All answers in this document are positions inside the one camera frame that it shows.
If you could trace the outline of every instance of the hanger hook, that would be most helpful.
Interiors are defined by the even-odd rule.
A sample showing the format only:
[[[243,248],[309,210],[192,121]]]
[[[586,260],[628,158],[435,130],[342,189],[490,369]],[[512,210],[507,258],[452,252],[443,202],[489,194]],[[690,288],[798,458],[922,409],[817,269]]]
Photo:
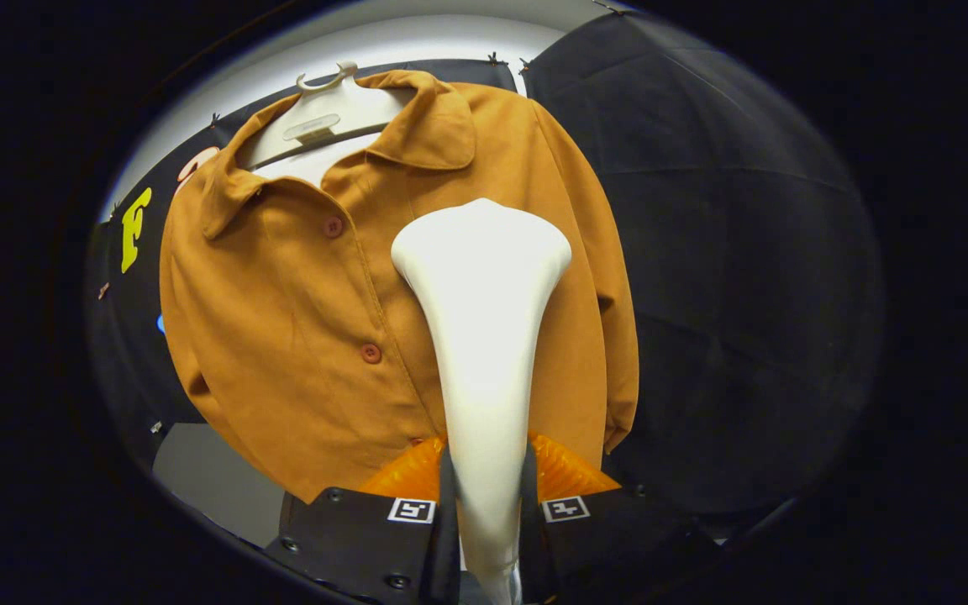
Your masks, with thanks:
[[[306,76],[306,74],[303,73],[301,74],[301,76],[297,76],[297,87],[300,88],[301,91],[310,92],[310,93],[329,91],[329,89],[335,88],[335,86],[338,86],[339,82],[342,82],[343,80],[345,80],[346,77],[352,77],[353,74],[357,73],[356,62],[338,61],[337,64],[335,65],[339,66],[339,72],[338,74],[335,74],[334,79],[331,79],[330,82],[326,84],[320,84],[319,86],[309,86],[306,83],[304,83],[304,76]]]

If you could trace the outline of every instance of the shirt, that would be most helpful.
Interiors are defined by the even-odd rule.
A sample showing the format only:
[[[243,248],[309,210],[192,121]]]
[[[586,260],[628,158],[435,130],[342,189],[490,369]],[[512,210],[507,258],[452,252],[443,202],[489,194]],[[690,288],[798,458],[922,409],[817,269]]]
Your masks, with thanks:
[[[320,183],[266,179],[234,157],[292,95],[254,114],[174,195],[159,295],[189,399],[306,502],[445,435],[433,341],[391,245],[415,218],[487,197],[570,242],[538,334],[529,427],[599,468],[633,425],[639,368],[622,245],[591,166],[517,93],[408,70],[357,84],[415,93]]]

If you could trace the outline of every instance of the shirt button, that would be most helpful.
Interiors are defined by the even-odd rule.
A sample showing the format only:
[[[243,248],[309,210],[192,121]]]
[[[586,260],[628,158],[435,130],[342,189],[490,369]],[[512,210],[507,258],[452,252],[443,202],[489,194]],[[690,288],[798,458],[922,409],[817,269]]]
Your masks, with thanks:
[[[370,364],[377,364],[380,363],[383,353],[380,352],[380,348],[376,347],[376,345],[368,344],[360,348],[360,356],[365,357],[365,361],[368,361]]]
[[[342,218],[331,217],[324,222],[324,234],[331,239],[342,234]]]

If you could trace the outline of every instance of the orange rubber bellows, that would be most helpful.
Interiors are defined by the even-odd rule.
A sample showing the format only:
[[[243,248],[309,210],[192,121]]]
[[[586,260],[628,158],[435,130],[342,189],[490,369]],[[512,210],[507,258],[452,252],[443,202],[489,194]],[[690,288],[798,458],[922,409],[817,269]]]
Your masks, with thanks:
[[[592,468],[579,455],[548,437],[529,432],[537,456],[538,501],[595,494],[621,487],[614,479]],[[415,445],[383,467],[357,491],[381,497],[405,497],[439,501],[439,460],[445,437],[433,437]]]

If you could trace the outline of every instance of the clothes hanger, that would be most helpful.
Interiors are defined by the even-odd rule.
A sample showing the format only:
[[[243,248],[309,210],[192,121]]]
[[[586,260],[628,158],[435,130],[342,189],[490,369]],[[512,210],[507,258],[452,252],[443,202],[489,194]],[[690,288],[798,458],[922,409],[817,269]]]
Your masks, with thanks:
[[[239,167],[253,170],[304,150],[380,133],[416,93],[412,88],[364,88],[354,81],[356,62],[337,65],[339,73],[326,84],[309,86],[306,74],[298,77],[301,98],[242,145]]]

